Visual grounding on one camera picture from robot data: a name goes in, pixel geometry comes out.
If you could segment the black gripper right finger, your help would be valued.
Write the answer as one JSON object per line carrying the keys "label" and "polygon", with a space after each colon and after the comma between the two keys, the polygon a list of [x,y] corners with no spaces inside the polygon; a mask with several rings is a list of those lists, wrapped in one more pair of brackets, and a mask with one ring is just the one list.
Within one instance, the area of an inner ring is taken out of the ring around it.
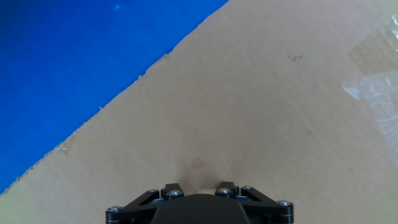
{"label": "black gripper right finger", "polygon": [[293,224],[294,204],[288,200],[273,200],[254,187],[239,187],[233,182],[221,182],[215,195],[231,198],[241,206],[250,223]]}

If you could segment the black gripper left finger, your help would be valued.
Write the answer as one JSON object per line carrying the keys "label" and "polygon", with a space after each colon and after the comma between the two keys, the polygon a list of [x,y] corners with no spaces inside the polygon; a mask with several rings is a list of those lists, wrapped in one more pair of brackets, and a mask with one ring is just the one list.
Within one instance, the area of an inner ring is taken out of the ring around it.
{"label": "black gripper left finger", "polygon": [[150,189],[125,206],[112,206],[105,211],[105,224],[133,223],[136,219],[152,218],[165,202],[184,196],[178,183],[164,188]]}

